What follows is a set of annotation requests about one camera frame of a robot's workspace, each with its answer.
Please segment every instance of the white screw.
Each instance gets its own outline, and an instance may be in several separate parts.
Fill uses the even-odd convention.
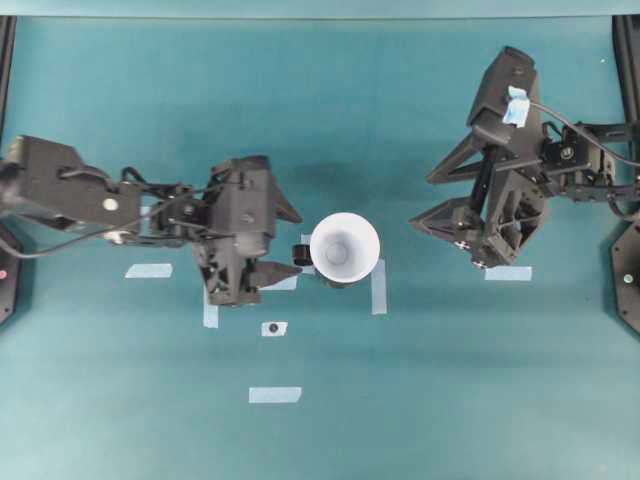
[[[560,158],[563,160],[570,160],[574,155],[575,152],[571,147],[564,147],[562,150],[560,150]]]
[[[118,209],[118,201],[115,198],[105,198],[102,202],[102,207],[113,212]]]

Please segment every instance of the small black object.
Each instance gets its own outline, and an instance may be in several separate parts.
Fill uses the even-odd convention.
[[[0,237],[13,248],[22,250],[20,243],[1,223]],[[20,263],[21,260],[0,250],[0,325],[6,322],[15,311]]]
[[[293,263],[300,267],[308,267],[313,265],[311,260],[311,249],[309,245],[302,243],[293,246]]]

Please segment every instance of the small white label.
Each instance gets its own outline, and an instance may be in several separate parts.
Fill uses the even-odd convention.
[[[218,306],[209,303],[207,287],[204,287],[203,291],[202,325],[204,325],[205,328],[218,328]]]
[[[263,337],[284,337],[287,334],[287,322],[264,322],[260,331]]]
[[[371,272],[371,314],[387,313],[387,272],[385,261],[378,260]]]
[[[250,387],[249,403],[297,403],[302,387]]]
[[[124,278],[170,278],[173,266],[170,263],[135,263],[129,267]]]
[[[260,290],[295,290],[298,286],[298,276],[287,277],[284,280],[280,280],[278,283],[269,285],[268,287],[262,287]]]
[[[532,267],[500,266],[487,268],[484,271],[485,280],[502,282],[530,282],[532,277]]]

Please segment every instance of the white cup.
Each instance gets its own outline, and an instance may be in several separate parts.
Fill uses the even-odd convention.
[[[376,229],[355,213],[340,212],[322,220],[309,242],[313,266],[338,284],[350,284],[369,275],[380,258]]]

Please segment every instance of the black cable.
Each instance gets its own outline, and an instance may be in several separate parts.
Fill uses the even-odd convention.
[[[107,185],[107,190],[109,190],[110,192],[118,191],[113,181],[111,180],[111,177],[109,177],[106,172],[100,170],[99,168],[89,167],[85,165],[81,168],[63,170],[58,174],[60,178],[72,178],[77,177],[78,175],[89,175],[91,177],[99,178]]]
[[[122,171],[120,172],[120,178],[123,182],[128,181],[129,179],[127,178],[128,175],[131,175],[133,178],[135,178],[138,182],[144,184],[144,185],[149,185],[147,183],[147,181],[144,179],[144,177],[140,174],[140,172],[133,168],[133,167],[125,167],[122,169]]]
[[[542,134],[545,136],[545,138],[551,139],[551,135],[549,135],[549,128],[551,128],[551,130],[556,132],[558,137],[562,138],[562,132],[560,131],[560,129],[558,128],[558,126],[555,123],[553,123],[553,122],[544,122],[542,124]]]
[[[640,210],[638,210],[636,213],[624,213],[622,210],[620,210],[620,207],[618,207],[618,204],[613,198],[613,195],[610,195],[607,198],[607,203],[609,203],[609,208],[614,213],[614,215],[618,217],[620,220],[624,220],[625,222],[632,222],[632,223],[640,220]]]
[[[189,192],[177,195],[169,200],[166,200],[165,202],[163,202],[161,205],[157,206],[156,208],[151,209],[149,212],[145,213],[144,215],[140,215],[138,218],[136,218],[135,220],[131,220],[129,222],[123,223],[121,225],[117,225],[113,228],[107,228],[105,230],[99,230],[97,232],[92,232],[92,233],[87,233],[85,235],[82,235],[80,237],[76,237],[73,238],[71,240],[68,240],[66,242],[60,243],[59,245],[50,247],[50,248],[46,248],[44,250],[40,250],[38,252],[32,252],[32,253],[23,253],[19,250],[16,250],[15,248],[13,248],[11,245],[9,245],[7,242],[5,242],[2,238],[0,238],[0,249],[4,250],[6,253],[8,253],[9,255],[16,257],[16,258],[20,258],[22,260],[29,260],[29,259],[34,259],[34,258],[41,258],[41,257],[46,257],[48,255],[51,255],[53,253],[57,253],[61,250],[64,250],[68,247],[74,246],[80,242],[83,242],[85,240],[89,240],[91,238],[95,238],[95,237],[100,237],[106,233],[110,233],[110,232],[117,232],[120,230],[125,230],[129,227],[132,227],[133,225],[136,225],[138,223],[140,223],[142,220],[144,220],[145,218],[149,218],[152,217],[153,215],[156,215],[160,212],[162,212],[163,210],[167,209],[168,207],[170,207],[171,205],[173,205],[174,203],[179,202],[180,200],[183,200],[184,198],[190,197],[192,195],[196,195],[198,193],[207,193],[211,190],[215,190],[216,188],[219,188],[221,186],[221,184],[216,184],[212,187],[207,187],[207,188],[201,188],[198,190],[191,190]]]
[[[608,155],[613,157],[615,160],[618,160],[620,162],[626,163],[627,165],[631,165],[631,166],[634,166],[634,167],[640,167],[640,163],[639,162],[634,162],[633,160],[629,160],[629,159],[624,158],[621,155],[618,155],[616,152],[611,150],[609,147],[607,147],[607,146],[603,145],[602,143],[600,143],[596,138],[594,138],[594,136],[588,130],[586,130],[586,129],[578,126],[578,125],[575,125],[574,123],[571,123],[568,119],[563,117],[558,112],[552,110],[551,108],[549,108],[549,107],[547,107],[545,105],[542,105],[541,103],[534,102],[533,100],[531,100],[530,102],[531,102],[532,106],[536,107],[538,110],[540,110],[542,112],[545,112],[545,113],[551,115],[553,118],[555,118],[559,122],[562,122],[564,125],[567,126],[567,128],[570,128],[571,130],[576,132],[578,135],[583,137],[586,141],[588,141],[591,145],[599,148],[603,152],[606,152]]]
[[[607,186],[609,187],[613,187],[613,178],[611,177],[611,175],[607,175],[607,177],[605,178],[605,181],[607,183]],[[624,213],[622,210],[620,210],[620,207],[618,206],[618,202],[616,202],[616,197],[613,193],[609,193],[607,195],[607,203],[609,204],[609,208],[611,209],[611,211],[613,212],[613,214],[618,217],[620,220],[623,220],[625,222],[637,222],[638,220],[640,220],[640,209],[637,210],[635,213]]]

